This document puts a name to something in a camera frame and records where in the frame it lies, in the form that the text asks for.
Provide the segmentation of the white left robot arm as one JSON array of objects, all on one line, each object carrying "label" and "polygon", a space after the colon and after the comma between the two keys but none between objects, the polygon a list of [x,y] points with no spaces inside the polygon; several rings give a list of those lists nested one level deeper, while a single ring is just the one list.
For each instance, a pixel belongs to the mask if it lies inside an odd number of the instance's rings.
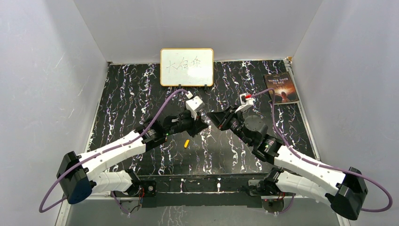
[{"label": "white left robot arm", "polygon": [[144,154],[165,143],[168,135],[187,132],[193,137],[208,124],[189,110],[167,116],[163,122],[147,119],[123,138],[94,151],[64,155],[56,177],[69,204],[77,204],[92,193],[120,191],[129,196],[140,192],[141,184],[130,170],[109,172],[108,169],[125,159]]}]

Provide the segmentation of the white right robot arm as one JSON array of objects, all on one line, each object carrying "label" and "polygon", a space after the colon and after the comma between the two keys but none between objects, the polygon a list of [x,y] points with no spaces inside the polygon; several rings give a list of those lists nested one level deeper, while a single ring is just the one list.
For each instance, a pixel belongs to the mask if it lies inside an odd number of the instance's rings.
[{"label": "white right robot arm", "polygon": [[253,196],[292,193],[313,198],[331,207],[340,216],[357,220],[368,189],[361,172],[349,168],[347,173],[326,169],[321,162],[303,155],[268,135],[268,126],[258,116],[244,117],[235,107],[209,112],[207,117],[221,131],[231,130],[261,161],[273,165],[264,180],[249,180]]}]

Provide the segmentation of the yellow pen cap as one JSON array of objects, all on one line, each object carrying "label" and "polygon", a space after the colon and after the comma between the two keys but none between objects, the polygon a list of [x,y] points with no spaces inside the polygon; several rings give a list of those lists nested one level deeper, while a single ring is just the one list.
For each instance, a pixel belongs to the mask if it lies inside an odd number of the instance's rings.
[{"label": "yellow pen cap", "polygon": [[187,148],[188,147],[188,145],[189,145],[189,140],[186,140],[186,142],[185,142],[185,144],[184,144],[184,148]]}]

